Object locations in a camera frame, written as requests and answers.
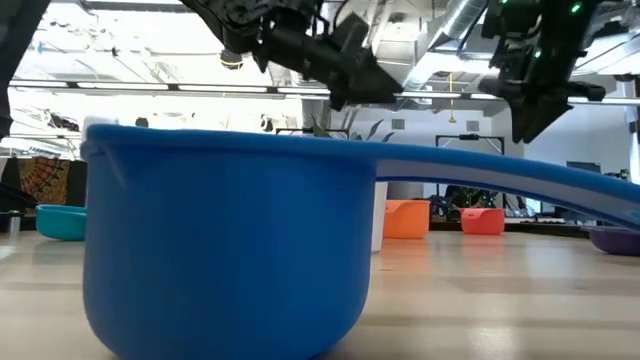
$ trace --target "green light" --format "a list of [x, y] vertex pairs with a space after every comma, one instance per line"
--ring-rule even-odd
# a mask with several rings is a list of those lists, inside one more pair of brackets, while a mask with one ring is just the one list
[[577, 3], [573, 4], [573, 6], [571, 7], [571, 13], [575, 14], [578, 11], [580, 11], [580, 9], [582, 9], [582, 4], [577, 2]]

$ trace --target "blue plastic bowl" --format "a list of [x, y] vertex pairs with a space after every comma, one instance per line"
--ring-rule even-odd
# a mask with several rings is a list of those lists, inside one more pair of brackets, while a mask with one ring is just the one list
[[83, 241], [86, 225], [86, 208], [64, 205], [36, 207], [36, 230], [48, 238], [61, 241]]
[[426, 146], [93, 125], [84, 301], [120, 358], [302, 360], [355, 324], [374, 187], [537, 198], [640, 231], [640, 187]]
[[85, 309], [111, 351], [303, 360], [353, 327], [369, 285], [372, 163], [143, 139], [83, 146]]

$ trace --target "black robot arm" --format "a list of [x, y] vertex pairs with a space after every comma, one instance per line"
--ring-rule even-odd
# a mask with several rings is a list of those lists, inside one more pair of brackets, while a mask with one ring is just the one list
[[[355, 14], [329, 34], [320, 16], [324, 0], [182, 0], [228, 51], [251, 52], [262, 71], [269, 62], [324, 83], [331, 107], [393, 103], [402, 86], [362, 47], [369, 25]], [[318, 22], [323, 31], [317, 34]], [[313, 29], [307, 35], [307, 29]]]
[[531, 142], [572, 107], [570, 96], [601, 101], [603, 87], [569, 81], [586, 55], [590, 25], [604, 0], [489, 0], [485, 38], [499, 37], [490, 66], [497, 78], [479, 88], [504, 98], [511, 108], [513, 140]]

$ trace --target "white wall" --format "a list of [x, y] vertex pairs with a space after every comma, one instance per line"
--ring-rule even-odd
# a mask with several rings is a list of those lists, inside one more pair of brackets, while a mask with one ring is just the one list
[[[608, 96], [618, 97], [616, 91]], [[495, 135], [511, 139], [511, 112], [492, 119]], [[527, 145], [507, 141], [509, 156], [566, 166], [567, 161], [600, 163], [602, 172], [629, 168], [630, 134], [623, 106], [577, 105]]]
[[[369, 134], [371, 126], [384, 119], [380, 124], [376, 135], [371, 141], [381, 140], [389, 132], [394, 132], [391, 137], [391, 143], [435, 146], [436, 135], [460, 135], [468, 134], [467, 120], [476, 120], [480, 122], [480, 135], [491, 135], [491, 119], [485, 118], [482, 111], [461, 110], [454, 111], [456, 123], [450, 123], [450, 111], [442, 111], [434, 114], [431, 111], [401, 110], [392, 112], [383, 109], [361, 109], [353, 123], [352, 131], [358, 132], [363, 136]], [[341, 113], [333, 114], [334, 128], [339, 127], [342, 123], [343, 115]], [[392, 130], [392, 119], [404, 119], [405, 130]], [[448, 148], [461, 149], [468, 151], [479, 151], [495, 154], [495, 150], [485, 141], [460, 141], [453, 140]], [[444, 194], [446, 185], [441, 185], [440, 192]], [[389, 198], [392, 199], [411, 199], [426, 198], [436, 193], [435, 184], [423, 183], [391, 183], [389, 185]]]
[[[69, 116], [77, 120], [81, 126], [87, 117], [118, 119], [122, 125], [134, 125], [138, 117], [146, 117], [151, 128], [262, 132], [260, 128], [262, 114], [269, 114], [274, 118], [301, 117], [302, 111], [301, 102], [296, 99], [89, 96], [17, 91], [11, 91], [10, 96], [13, 109], [38, 106], [41, 109], [50, 109]], [[166, 116], [165, 113], [184, 116]], [[278, 124], [278, 126], [284, 127], [285, 124]]]

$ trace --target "patterned tapestry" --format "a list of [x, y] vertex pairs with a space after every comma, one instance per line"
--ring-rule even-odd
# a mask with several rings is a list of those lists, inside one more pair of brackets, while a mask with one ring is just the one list
[[[84, 206], [87, 186], [87, 163], [44, 157], [0, 159], [2, 184], [31, 195], [39, 204]], [[32, 213], [15, 196], [0, 191], [0, 211], [18, 210]]]
[[65, 205], [70, 164], [67, 160], [44, 157], [18, 160], [22, 191], [40, 204]]

